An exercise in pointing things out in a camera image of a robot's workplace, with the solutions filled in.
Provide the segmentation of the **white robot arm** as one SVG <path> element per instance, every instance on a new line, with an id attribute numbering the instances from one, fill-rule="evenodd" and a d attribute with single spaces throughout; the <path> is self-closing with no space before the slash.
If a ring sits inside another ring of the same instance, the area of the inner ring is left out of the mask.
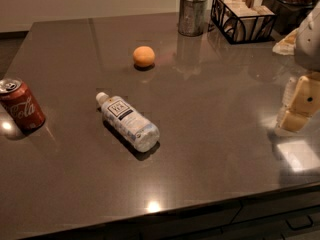
<path id="1" fill-rule="evenodd" d="M 320 4 L 272 51 L 293 55 L 295 63 L 307 70 L 305 75 L 288 80 L 277 116 L 275 133 L 290 136 L 320 110 Z"/>

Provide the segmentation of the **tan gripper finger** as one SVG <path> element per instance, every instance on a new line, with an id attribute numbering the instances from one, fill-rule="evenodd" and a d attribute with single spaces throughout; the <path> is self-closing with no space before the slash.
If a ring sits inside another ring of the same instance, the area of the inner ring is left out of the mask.
<path id="1" fill-rule="evenodd" d="M 282 98 L 278 127 L 289 132 L 298 132 L 319 110 L 320 73 L 291 77 Z"/>
<path id="2" fill-rule="evenodd" d="M 274 45 L 272 51 L 276 54 L 284 56 L 293 55 L 297 33 L 298 29 L 294 29 L 293 31 L 291 31 L 286 37 L 284 37 Z"/>

